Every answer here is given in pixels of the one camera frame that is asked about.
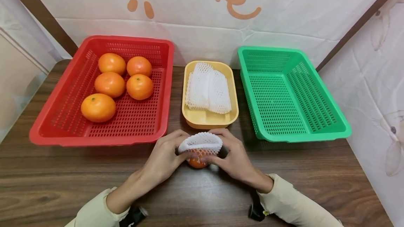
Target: plastic basket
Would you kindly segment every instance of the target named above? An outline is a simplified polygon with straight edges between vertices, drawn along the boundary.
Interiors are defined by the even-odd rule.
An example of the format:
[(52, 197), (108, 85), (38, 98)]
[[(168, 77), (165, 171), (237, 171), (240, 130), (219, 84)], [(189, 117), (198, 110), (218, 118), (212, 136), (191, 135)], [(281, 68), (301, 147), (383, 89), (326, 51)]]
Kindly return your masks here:
[[(85, 97), (95, 93), (98, 59), (112, 52), (128, 61), (143, 56), (152, 64), (154, 93), (143, 101), (127, 93), (115, 99), (116, 114), (105, 123), (92, 123), (80, 112)], [(91, 36), (84, 40), (43, 106), (29, 132), (37, 145), (100, 146), (151, 143), (167, 131), (173, 75), (174, 46), (170, 41)]]
[[(226, 76), (229, 87), (229, 96), (231, 102), (231, 112), (227, 114), (213, 113), (207, 110), (190, 110), (185, 104), (185, 96), (187, 92), (187, 84), (189, 73), (195, 69), (198, 62), (208, 63), (213, 69), (220, 71)], [(236, 85), (234, 83), (233, 71), (231, 68), (222, 62), (209, 62), (209, 61), (193, 61), (189, 62), (185, 67), (184, 72), (184, 85), (182, 92), (182, 114), (189, 126), (195, 129), (210, 130), (214, 128), (226, 128), (238, 117), (238, 103), (236, 94)]]
[(349, 137), (351, 127), (303, 52), (240, 47), (238, 56), (258, 139), (291, 143)]

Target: yellow tray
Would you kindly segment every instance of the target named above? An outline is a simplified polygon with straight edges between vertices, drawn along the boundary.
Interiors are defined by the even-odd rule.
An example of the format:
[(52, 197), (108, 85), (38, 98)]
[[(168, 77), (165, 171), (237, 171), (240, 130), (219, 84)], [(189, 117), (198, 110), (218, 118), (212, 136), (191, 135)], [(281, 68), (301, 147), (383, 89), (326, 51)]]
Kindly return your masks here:
[[(207, 110), (190, 110), (185, 104), (185, 94), (187, 90), (188, 76), (197, 62), (206, 62), (210, 64), (213, 69), (220, 71), (226, 76), (229, 86), (229, 95), (231, 102), (231, 112), (226, 114), (218, 114)], [(184, 87), (182, 93), (182, 114), (186, 119), (189, 126), (195, 129), (210, 130), (214, 128), (226, 128), (229, 124), (236, 121), (238, 117), (238, 103), (236, 95), (236, 86), (234, 84), (233, 71), (229, 66), (221, 62), (208, 62), (208, 61), (193, 61), (189, 62), (185, 67), (184, 73)]]

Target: wooden tabletop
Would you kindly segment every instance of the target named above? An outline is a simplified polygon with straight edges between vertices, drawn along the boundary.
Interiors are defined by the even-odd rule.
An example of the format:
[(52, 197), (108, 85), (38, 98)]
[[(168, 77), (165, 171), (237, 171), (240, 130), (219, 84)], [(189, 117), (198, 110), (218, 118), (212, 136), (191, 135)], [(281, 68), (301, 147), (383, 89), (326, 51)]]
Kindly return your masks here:
[[(120, 185), (146, 162), (154, 144), (63, 148), (32, 144), (28, 132), (69, 60), (51, 71), (0, 144), (0, 226), (64, 226), (106, 188)], [(175, 67), (168, 132), (190, 128), (181, 114), (183, 67)], [(252, 163), (276, 173), (348, 226), (392, 226), (346, 140), (268, 143), (255, 137), (239, 71), (234, 77), (240, 114), (229, 130)], [(149, 212), (138, 226), (288, 226), (276, 216), (247, 217), (255, 193), (217, 166), (182, 164), (136, 204)]]

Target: cream sleeve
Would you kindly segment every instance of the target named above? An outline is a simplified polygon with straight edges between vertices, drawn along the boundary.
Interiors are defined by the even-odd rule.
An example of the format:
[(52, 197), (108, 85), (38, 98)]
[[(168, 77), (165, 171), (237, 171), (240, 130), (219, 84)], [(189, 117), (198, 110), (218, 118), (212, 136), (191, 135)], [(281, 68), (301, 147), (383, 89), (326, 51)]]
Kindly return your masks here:
[(285, 222), (298, 227), (342, 227), (332, 214), (276, 174), (267, 174), (274, 180), (268, 194), (258, 193), (261, 205), (269, 214), (276, 214)]
[(119, 227), (119, 222), (127, 216), (129, 208), (121, 214), (114, 214), (108, 209), (107, 195), (115, 189), (116, 187), (104, 190), (86, 203), (77, 213), (76, 218), (65, 227)]

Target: person's left hand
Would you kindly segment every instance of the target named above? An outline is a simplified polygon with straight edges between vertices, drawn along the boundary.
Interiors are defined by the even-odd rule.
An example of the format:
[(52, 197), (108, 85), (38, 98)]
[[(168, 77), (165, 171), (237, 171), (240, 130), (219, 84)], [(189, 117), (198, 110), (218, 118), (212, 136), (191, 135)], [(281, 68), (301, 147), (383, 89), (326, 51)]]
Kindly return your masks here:
[(107, 196), (109, 210), (115, 214), (124, 212), (135, 200), (167, 180), (184, 160), (197, 158), (193, 156), (196, 153), (191, 152), (178, 156), (175, 154), (179, 145), (188, 137), (188, 133), (177, 130), (157, 140), (143, 168), (131, 174)]
[(188, 133), (176, 130), (157, 140), (149, 159), (140, 171), (142, 179), (146, 179), (152, 188), (167, 180), (184, 160), (192, 158), (191, 152), (178, 156), (175, 154), (179, 145), (188, 137)]

